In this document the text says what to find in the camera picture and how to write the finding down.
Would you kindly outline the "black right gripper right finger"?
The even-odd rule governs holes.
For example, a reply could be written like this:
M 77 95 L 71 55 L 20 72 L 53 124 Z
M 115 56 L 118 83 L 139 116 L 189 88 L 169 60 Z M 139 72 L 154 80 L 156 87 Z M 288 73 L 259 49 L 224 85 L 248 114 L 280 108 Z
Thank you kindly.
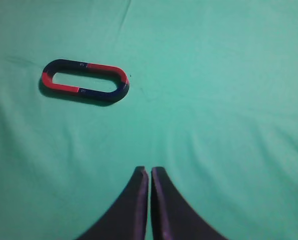
M 155 240 L 224 240 L 188 204 L 165 168 L 151 171 L 151 225 Z

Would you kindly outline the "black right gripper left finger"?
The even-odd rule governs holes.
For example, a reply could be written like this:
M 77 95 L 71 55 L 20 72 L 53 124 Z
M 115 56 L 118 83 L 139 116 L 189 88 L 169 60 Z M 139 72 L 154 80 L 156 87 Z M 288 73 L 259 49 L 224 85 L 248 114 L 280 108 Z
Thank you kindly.
M 109 209 L 80 240 L 143 240 L 146 234 L 149 178 L 137 166 L 127 185 Z

